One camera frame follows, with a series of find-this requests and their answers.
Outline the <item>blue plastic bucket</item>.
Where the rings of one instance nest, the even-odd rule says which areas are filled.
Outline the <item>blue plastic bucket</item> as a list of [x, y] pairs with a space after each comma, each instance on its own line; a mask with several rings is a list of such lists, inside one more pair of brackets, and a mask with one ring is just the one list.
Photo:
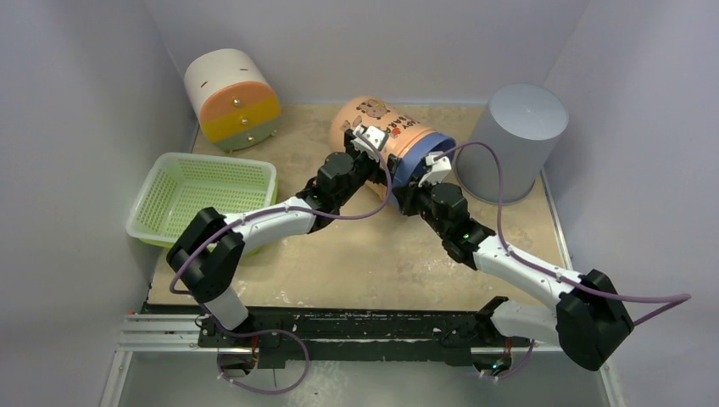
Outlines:
[[421, 176], [424, 157], [432, 152], [446, 152], [456, 146], [456, 141], [440, 132], [429, 132], [409, 149], [399, 160], [393, 174], [393, 187], [405, 187], [412, 176]]

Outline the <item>orange printed plastic bucket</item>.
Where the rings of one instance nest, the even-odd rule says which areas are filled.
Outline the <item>orange printed plastic bucket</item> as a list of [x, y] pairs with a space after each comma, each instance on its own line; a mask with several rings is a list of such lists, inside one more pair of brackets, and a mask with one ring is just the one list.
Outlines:
[[[334, 152], [344, 151], [344, 132], [347, 130], [352, 131], [357, 125], [373, 125], [384, 130], [389, 135], [389, 138], [380, 153], [385, 159], [394, 157], [398, 161], [420, 137], [429, 132], [438, 132], [380, 98], [358, 96], [341, 107], [333, 119], [329, 130], [331, 150]], [[420, 180], [425, 172], [424, 165], [423, 174], [421, 176], [412, 176], [410, 181], [415, 178]]]

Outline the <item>grey plastic bucket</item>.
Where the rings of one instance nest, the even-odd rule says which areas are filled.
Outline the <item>grey plastic bucket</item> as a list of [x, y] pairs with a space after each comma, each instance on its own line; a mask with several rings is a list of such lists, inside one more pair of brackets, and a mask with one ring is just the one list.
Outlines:
[[568, 122], [566, 107], [551, 91], [527, 83], [501, 87], [474, 126], [472, 145], [454, 160], [460, 185], [493, 204], [522, 200]]

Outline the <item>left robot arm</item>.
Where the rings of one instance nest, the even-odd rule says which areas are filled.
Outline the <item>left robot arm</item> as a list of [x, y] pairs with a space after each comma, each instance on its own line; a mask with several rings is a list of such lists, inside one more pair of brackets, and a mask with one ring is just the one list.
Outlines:
[[175, 272], [171, 285], [183, 282], [187, 294], [214, 316], [220, 336], [233, 347], [248, 343], [253, 324], [231, 282], [242, 256], [284, 237], [309, 234], [341, 220], [340, 208], [367, 181], [391, 186], [380, 151], [385, 131], [359, 125], [344, 134], [345, 150], [332, 153], [305, 188], [286, 201], [250, 212], [222, 215], [200, 210], [166, 256]]

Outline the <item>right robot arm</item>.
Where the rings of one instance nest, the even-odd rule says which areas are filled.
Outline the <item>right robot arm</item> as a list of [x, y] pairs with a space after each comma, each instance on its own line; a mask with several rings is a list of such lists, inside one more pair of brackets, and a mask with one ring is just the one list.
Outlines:
[[524, 337], [560, 347], [577, 365], [598, 370], [634, 330], [611, 279], [599, 270], [583, 275], [533, 257], [503, 242], [493, 229], [474, 220], [459, 186], [412, 182], [393, 195], [403, 215], [419, 215], [457, 263], [520, 288], [539, 304], [503, 300], [478, 319], [485, 344]]

